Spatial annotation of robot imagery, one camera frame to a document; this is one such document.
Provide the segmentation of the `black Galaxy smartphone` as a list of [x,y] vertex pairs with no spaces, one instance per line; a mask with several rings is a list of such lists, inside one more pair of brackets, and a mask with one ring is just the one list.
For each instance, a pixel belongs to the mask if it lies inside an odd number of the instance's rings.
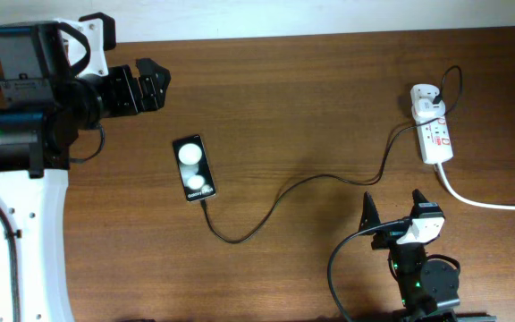
[[186,200],[194,202],[214,196],[216,186],[201,136],[174,140],[172,146]]

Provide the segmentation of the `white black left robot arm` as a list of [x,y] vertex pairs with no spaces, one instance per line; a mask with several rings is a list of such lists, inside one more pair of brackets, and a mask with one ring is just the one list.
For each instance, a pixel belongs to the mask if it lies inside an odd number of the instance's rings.
[[70,321],[63,211],[71,145],[102,120],[161,109],[171,75],[149,58],[110,67],[115,21],[0,26],[0,321]]

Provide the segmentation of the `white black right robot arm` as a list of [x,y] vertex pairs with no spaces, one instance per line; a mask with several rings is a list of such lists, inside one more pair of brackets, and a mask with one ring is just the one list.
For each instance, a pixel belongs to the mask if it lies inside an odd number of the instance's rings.
[[389,251],[389,270],[403,303],[403,309],[394,313],[397,321],[456,321],[460,263],[426,253],[426,246],[440,236],[444,213],[418,190],[412,192],[412,198],[408,216],[382,223],[371,195],[365,193],[359,229],[373,237],[373,250]]

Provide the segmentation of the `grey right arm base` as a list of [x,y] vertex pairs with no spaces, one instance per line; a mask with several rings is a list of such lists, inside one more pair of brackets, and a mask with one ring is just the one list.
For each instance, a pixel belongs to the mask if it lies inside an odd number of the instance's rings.
[[429,315],[420,318],[412,316],[397,317],[394,322],[497,322],[496,316],[459,316],[453,311],[447,311],[441,314]]

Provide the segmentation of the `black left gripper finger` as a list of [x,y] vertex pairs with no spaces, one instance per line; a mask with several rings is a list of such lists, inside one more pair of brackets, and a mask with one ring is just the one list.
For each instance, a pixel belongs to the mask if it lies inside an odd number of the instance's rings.
[[142,111],[154,112],[164,107],[168,83],[165,78],[140,78]]
[[168,69],[156,63],[151,58],[140,58],[136,61],[141,76],[152,76],[157,80],[160,89],[167,89],[171,81],[171,73]]

